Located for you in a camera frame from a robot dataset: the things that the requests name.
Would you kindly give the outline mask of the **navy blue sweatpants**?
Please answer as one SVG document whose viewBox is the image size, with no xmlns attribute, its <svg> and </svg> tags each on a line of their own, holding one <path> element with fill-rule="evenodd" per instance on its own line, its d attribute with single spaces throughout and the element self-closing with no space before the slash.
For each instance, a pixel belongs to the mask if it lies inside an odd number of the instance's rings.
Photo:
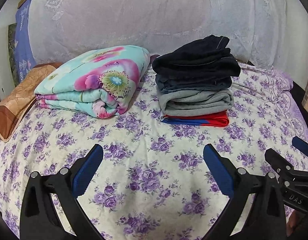
<svg viewBox="0 0 308 240">
<path fill-rule="evenodd" d="M 172 78 L 239 76 L 241 68 L 227 47 L 229 38 L 210 35 L 157 57 L 153 70 Z"/>
</svg>

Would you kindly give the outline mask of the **folded red blue garment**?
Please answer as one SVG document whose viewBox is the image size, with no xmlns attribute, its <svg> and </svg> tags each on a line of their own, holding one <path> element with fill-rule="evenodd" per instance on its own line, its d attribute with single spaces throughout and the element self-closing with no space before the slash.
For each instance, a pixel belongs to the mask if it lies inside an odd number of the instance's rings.
<svg viewBox="0 0 308 240">
<path fill-rule="evenodd" d="M 160 120 L 170 125 L 210 126 L 224 128 L 229 125 L 226 111 L 199 116 L 162 115 Z"/>
</svg>

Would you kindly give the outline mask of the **brown orange pillow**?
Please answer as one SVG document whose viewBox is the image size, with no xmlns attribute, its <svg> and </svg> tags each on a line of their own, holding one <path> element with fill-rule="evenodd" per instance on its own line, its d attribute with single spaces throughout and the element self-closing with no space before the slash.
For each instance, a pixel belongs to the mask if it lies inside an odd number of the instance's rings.
<svg viewBox="0 0 308 240">
<path fill-rule="evenodd" d="M 8 142 L 18 125 L 36 101 L 34 90 L 53 71 L 60 62 L 35 66 L 13 91 L 0 102 L 0 140 Z"/>
</svg>

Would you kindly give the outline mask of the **floral purple bed sheet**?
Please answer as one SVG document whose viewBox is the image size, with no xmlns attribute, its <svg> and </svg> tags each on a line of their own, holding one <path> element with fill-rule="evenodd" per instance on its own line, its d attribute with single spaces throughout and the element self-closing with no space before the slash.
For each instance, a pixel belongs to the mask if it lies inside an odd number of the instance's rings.
<svg viewBox="0 0 308 240">
<path fill-rule="evenodd" d="M 10 141 L 0 140 L 2 218 L 18 234 L 31 172 L 54 174 L 99 144 L 104 159 L 79 203 L 103 237 L 200 239 L 228 201 L 203 161 L 206 144 L 251 174 L 271 170 L 268 148 L 308 171 L 308 158 L 292 146 L 295 136 L 308 142 L 308 129 L 291 88 L 284 73 L 242 64 L 225 128 L 161 122 L 153 70 L 130 109 L 110 119 L 34 106 Z"/>
</svg>

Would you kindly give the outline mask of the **folded floral teal quilt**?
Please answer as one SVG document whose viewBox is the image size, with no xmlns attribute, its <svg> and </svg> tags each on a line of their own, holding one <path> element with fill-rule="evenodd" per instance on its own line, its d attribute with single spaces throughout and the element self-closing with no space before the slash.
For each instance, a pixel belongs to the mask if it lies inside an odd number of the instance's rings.
<svg viewBox="0 0 308 240">
<path fill-rule="evenodd" d="M 90 50 L 58 67 L 34 93 L 42 108 L 107 119 L 127 111 L 149 65 L 150 53 L 142 47 Z"/>
</svg>

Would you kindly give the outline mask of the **folded blue jeans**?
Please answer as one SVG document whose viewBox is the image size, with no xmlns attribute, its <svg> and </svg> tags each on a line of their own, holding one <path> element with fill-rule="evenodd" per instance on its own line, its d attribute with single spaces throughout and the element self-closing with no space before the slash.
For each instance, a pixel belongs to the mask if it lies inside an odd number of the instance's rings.
<svg viewBox="0 0 308 240">
<path fill-rule="evenodd" d="M 184 79 L 169 79 L 157 74 L 155 81 L 158 90 L 163 94 L 174 93 L 181 90 L 224 90 L 232 85 L 232 79 L 227 77 L 204 77 L 204 78 L 184 78 Z"/>
</svg>

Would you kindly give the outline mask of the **blue patterned bag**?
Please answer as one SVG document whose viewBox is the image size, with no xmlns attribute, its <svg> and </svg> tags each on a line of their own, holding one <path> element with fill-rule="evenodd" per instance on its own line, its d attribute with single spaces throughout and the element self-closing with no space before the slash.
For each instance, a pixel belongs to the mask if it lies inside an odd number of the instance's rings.
<svg viewBox="0 0 308 240">
<path fill-rule="evenodd" d="M 25 0 L 16 12 L 14 59 L 19 81 L 22 82 L 37 64 L 34 60 L 28 34 L 29 7 L 32 0 Z"/>
</svg>

